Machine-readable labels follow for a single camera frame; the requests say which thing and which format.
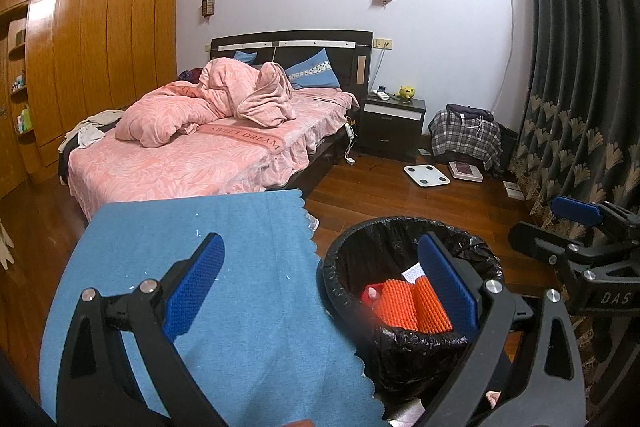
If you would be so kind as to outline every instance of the blue tablecloth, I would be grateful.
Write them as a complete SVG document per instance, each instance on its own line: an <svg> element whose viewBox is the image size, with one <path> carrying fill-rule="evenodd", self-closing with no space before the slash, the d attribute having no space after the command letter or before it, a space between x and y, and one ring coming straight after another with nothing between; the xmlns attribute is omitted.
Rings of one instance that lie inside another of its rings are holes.
<svg viewBox="0 0 640 427"><path fill-rule="evenodd" d="M54 417L60 357L82 289L127 293L143 279L160 279L217 232L225 264L175 347L226 422L279 427L311 418L318 427L388 427L353 344L321 303L307 225L297 190L102 207L51 305L40 353L44 409ZM147 404L166 413L132 334L125 343Z"/></svg>

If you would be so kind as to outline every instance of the hardwood floor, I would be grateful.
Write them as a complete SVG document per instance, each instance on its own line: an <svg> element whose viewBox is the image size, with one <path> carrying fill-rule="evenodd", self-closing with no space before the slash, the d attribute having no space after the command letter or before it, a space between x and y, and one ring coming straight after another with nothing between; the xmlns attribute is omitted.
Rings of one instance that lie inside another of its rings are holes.
<svg viewBox="0 0 640 427"><path fill-rule="evenodd" d="M522 201L507 197L501 182L452 180L444 187L420 188L402 172L403 163L355 156L356 165L335 166L306 201L306 209L320 220L314 236L318 255L326 253L340 232L360 221L423 216L484 238L500 257L512 291L540 295L558 285L549 267L509 247L509 228L527 219L527 211ZM49 306L86 220L68 188L56 178L16 188L0 200L0 219L16 245L15 265L6 272L0 269L0 346L37 399L40 341ZM516 343L517 338L510 338L508 354L513 355Z"/></svg>

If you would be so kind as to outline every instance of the bottle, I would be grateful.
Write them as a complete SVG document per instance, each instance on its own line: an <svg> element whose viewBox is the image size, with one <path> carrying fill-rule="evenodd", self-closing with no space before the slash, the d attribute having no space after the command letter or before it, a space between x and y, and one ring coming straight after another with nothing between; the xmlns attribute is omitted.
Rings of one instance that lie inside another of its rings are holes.
<svg viewBox="0 0 640 427"><path fill-rule="evenodd" d="M29 110L28 105L26 105L22 110L22 123L24 124L25 130L29 130L31 128L31 111Z"/></svg>

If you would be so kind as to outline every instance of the dark gray curtain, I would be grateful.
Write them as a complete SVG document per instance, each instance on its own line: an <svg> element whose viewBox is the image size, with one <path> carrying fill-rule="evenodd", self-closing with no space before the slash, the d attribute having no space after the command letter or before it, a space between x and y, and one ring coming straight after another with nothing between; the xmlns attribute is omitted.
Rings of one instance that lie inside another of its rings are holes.
<svg viewBox="0 0 640 427"><path fill-rule="evenodd" d="M582 225L556 221L548 202L562 194L638 211L640 0L534 6L529 97L510 169L547 228L591 241Z"/></svg>

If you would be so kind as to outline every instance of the power socket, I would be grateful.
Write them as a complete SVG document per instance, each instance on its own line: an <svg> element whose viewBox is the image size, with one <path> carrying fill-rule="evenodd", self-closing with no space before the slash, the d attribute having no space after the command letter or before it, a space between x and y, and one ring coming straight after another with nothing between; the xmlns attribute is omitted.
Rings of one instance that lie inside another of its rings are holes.
<svg viewBox="0 0 640 427"><path fill-rule="evenodd" d="M373 39L373 47L379 50L393 49L394 42L391 39Z"/></svg>

